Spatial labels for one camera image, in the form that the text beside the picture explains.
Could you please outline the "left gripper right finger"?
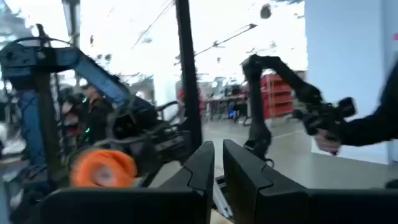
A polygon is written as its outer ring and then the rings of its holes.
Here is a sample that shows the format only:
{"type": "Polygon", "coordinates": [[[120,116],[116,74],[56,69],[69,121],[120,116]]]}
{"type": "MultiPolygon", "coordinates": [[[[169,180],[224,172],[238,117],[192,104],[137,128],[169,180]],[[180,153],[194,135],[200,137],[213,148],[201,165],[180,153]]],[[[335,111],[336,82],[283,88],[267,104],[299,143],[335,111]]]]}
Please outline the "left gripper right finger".
{"type": "Polygon", "coordinates": [[[308,189],[228,139],[223,165],[235,224],[398,224],[396,189],[308,189]]]}

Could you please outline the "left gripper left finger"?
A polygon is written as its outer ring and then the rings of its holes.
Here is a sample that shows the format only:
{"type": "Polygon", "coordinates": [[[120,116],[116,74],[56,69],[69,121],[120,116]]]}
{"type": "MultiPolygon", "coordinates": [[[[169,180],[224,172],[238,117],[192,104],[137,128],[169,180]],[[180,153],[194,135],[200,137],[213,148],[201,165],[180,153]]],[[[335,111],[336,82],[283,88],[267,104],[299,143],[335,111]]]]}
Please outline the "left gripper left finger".
{"type": "Polygon", "coordinates": [[[214,160],[206,141],[160,187],[59,190],[42,202],[40,224],[209,224],[214,160]]]}

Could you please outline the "orange elastic bandage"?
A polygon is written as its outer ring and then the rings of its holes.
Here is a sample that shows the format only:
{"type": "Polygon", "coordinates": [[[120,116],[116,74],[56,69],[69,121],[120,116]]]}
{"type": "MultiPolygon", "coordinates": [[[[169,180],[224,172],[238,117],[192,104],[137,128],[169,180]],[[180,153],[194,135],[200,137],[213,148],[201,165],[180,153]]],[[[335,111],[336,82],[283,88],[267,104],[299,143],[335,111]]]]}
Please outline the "orange elastic bandage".
{"type": "Polygon", "coordinates": [[[89,149],[73,162],[70,182],[74,187],[130,187],[137,176],[135,160],[111,149],[89,149]]]}

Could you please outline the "person's hand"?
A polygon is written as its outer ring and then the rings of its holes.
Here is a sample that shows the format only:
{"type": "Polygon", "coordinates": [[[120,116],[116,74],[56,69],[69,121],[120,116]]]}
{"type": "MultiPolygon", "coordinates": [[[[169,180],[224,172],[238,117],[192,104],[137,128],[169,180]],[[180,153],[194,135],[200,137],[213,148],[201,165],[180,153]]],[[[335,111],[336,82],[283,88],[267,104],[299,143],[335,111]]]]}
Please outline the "person's hand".
{"type": "Polygon", "coordinates": [[[313,139],[315,140],[319,150],[328,152],[331,155],[337,155],[340,150],[341,143],[337,140],[329,140],[326,138],[327,136],[327,130],[318,129],[318,132],[314,135],[313,139]]]}

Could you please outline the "red shelf rack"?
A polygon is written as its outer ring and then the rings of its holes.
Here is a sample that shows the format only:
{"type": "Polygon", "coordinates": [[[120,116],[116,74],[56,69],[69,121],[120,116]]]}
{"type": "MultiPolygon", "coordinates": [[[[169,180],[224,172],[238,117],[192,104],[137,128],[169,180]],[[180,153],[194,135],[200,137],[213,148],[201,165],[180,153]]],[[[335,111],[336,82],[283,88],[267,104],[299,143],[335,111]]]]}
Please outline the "red shelf rack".
{"type": "Polygon", "coordinates": [[[291,87],[276,73],[261,77],[264,118],[279,118],[293,112],[294,97],[291,87]]]}

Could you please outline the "silver metal bracket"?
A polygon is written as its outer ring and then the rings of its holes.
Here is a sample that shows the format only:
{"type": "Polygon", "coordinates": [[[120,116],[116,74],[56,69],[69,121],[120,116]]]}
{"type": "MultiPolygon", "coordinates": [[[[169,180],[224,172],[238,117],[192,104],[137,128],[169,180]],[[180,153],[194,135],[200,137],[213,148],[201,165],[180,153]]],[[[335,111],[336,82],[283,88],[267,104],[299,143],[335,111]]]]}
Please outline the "silver metal bracket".
{"type": "Polygon", "coordinates": [[[232,220],[233,212],[228,203],[228,193],[224,176],[215,177],[213,184],[213,203],[218,213],[232,220]]]}

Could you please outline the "black aluminium frame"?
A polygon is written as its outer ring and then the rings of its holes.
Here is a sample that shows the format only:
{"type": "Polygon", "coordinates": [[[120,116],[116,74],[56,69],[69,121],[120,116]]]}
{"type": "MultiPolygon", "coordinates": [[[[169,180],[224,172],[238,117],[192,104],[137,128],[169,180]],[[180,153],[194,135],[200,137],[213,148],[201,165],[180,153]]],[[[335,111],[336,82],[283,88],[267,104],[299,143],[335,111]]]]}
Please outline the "black aluminium frame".
{"type": "Polygon", "coordinates": [[[192,147],[196,150],[201,146],[203,138],[189,1],[175,0],[175,8],[178,23],[184,103],[188,116],[187,123],[192,147]]]}

